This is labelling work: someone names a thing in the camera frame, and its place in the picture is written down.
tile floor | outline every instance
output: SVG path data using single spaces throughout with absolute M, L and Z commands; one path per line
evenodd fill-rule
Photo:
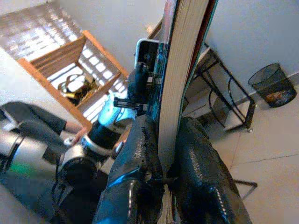
M 233 178 L 258 183 L 244 200 L 252 222 L 299 224 L 299 95 L 280 108 L 257 104 L 252 133 L 217 123 L 207 131 Z M 250 189 L 238 188 L 241 195 Z

book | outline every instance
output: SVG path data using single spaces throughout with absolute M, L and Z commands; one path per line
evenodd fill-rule
M 152 96 L 152 118 L 158 132 L 159 158 L 164 172 L 173 163 L 181 105 L 194 74 L 200 48 L 217 0 L 167 0 L 160 31 Z

white wall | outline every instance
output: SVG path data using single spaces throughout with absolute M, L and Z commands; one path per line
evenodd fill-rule
M 2 48 L 0 58 L 0 105 L 8 101 L 23 101 L 38 105 L 65 120 L 78 123 Z
M 0 15 L 46 3 L 47 0 L 0 0 Z
M 287 75 L 296 73 L 299 1 L 220 0 L 207 42 L 249 92 L 249 78 L 268 64 L 279 62 Z
M 165 0 L 57 0 L 125 67 L 134 68 L 136 43 L 163 16 Z

black trash can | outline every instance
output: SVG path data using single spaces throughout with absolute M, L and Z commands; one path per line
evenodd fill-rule
M 297 93 L 278 63 L 270 64 L 248 81 L 270 107 L 280 107 L 292 101 Z

person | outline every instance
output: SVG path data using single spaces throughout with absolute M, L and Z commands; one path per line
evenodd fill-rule
M 47 110 L 20 101 L 8 102 L 0 107 L 0 128 L 21 133 L 48 144 L 59 145 L 63 151 L 62 131 L 75 134 L 71 145 L 75 145 L 87 132 L 87 128 L 65 121 Z

